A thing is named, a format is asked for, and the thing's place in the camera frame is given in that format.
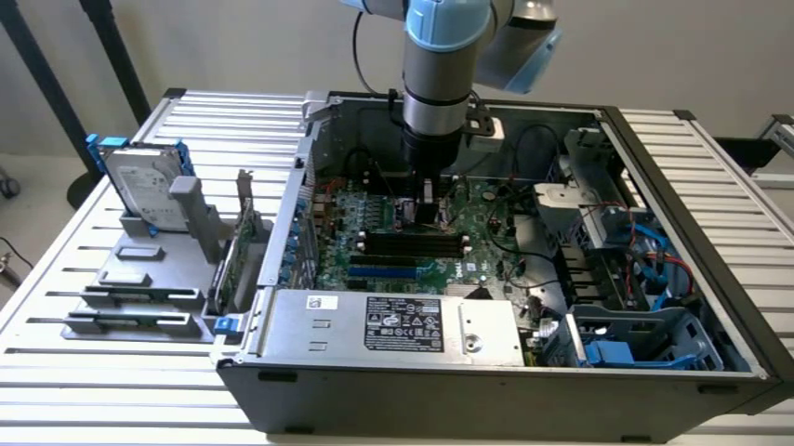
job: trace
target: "open computer chassis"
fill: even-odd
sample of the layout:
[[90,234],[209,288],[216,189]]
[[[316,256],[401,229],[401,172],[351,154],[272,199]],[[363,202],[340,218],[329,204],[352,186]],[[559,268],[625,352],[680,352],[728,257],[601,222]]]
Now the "open computer chassis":
[[791,356],[616,108],[487,101],[504,143],[467,142],[420,228],[399,101],[307,98],[245,336],[217,358],[256,429],[664,442],[791,395]]

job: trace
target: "green circuit board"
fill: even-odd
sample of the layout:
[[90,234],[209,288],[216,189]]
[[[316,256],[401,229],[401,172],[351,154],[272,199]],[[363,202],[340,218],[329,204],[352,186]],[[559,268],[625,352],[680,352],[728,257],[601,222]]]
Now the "green circuit board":
[[[484,181],[460,181],[453,193],[441,200],[443,225],[399,225],[399,200],[384,195],[368,194],[355,184],[347,184],[332,193],[332,205],[327,206],[325,224],[319,232],[320,266],[317,289],[347,290],[347,280],[367,280],[365,291],[380,293],[445,293],[449,285],[483,285],[491,294],[504,290],[503,278],[496,272],[501,260],[509,269],[517,258],[500,251],[488,242],[487,218],[493,210],[496,186]],[[496,208],[493,218],[504,222],[507,210]],[[359,231],[376,234],[461,234],[468,236],[471,250],[461,258],[419,257],[415,278],[348,277],[351,257],[359,255],[356,240]],[[500,243],[516,248],[515,237],[497,233]],[[449,288],[460,293],[463,288]]]

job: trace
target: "black pole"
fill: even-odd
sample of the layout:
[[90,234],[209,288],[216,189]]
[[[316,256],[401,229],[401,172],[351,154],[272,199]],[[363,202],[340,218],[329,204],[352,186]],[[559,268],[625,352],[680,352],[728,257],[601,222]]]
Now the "black pole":
[[124,90],[124,96],[126,97],[134,120],[138,125],[142,125],[149,117],[150,108],[146,102],[144,88],[140,86],[140,81],[137,80],[137,74],[134,73],[126,47],[124,46],[124,40],[114,26],[110,0],[78,0],[78,3],[88,15],[88,19],[94,25],[98,41],[113,66],[114,77],[121,84],[121,90]]
[[36,38],[26,27],[25,18],[20,13],[16,0],[0,0],[0,21],[88,171],[74,180],[66,192],[66,199],[72,206],[77,208],[101,179],[94,160],[88,150],[85,150],[85,130],[69,99],[62,93],[61,84],[58,84],[58,79],[54,77],[52,68],[46,63]]

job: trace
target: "metal bracket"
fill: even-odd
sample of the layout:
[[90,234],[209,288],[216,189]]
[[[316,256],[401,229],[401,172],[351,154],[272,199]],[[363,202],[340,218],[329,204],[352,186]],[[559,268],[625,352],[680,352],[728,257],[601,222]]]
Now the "metal bracket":
[[304,123],[313,123],[331,115],[332,107],[341,103],[341,100],[329,98],[327,90],[309,90],[300,104],[300,114]]

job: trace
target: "white wall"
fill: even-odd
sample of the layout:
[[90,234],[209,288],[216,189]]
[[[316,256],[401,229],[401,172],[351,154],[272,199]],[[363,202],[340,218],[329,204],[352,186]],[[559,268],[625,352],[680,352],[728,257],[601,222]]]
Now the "white wall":
[[[77,0],[21,0],[33,33],[89,132],[136,128]],[[355,11],[336,0],[114,0],[153,104],[169,86],[300,93],[360,90],[349,57]],[[528,100],[691,110],[718,135],[750,135],[794,112],[790,0],[556,0],[564,30]],[[361,66],[399,85],[400,24],[364,18]],[[0,33],[0,151],[70,147],[8,37]],[[513,98],[480,88],[485,97]]]

